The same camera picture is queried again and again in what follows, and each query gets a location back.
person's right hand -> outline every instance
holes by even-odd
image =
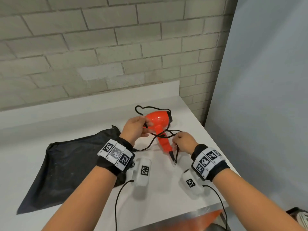
[[[197,141],[187,132],[179,132],[173,138],[172,142],[176,143],[181,151],[185,151],[192,155],[195,147],[198,145]]]

forearm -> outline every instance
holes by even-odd
[[[56,211],[43,231],[94,230],[116,176],[101,167],[94,167],[78,188]]]
[[[252,185],[230,169],[213,179],[247,231],[303,231],[304,229]]]

person's left hand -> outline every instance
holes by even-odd
[[[123,127],[123,131],[120,134],[122,139],[128,141],[132,146],[135,145],[135,141],[140,137],[149,136],[148,133],[153,133],[154,131],[148,128],[143,128],[143,125],[147,123],[148,126],[153,126],[153,123],[144,116],[138,116],[131,118],[127,121]]]

wristband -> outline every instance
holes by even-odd
[[[212,181],[213,178],[222,170],[229,168],[223,156],[212,147],[205,144],[196,146],[192,154],[192,169],[203,180]]]
[[[135,154],[129,149],[133,146],[126,140],[118,137],[117,141],[110,139],[105,146],[98,152],[96,165],[105,168],[118,176],[121,172],[126,172]]]

person's left forearm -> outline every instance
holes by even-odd
[[[110,171],[94,167],[42,231],[94,230],[115,181],[116,176]]]

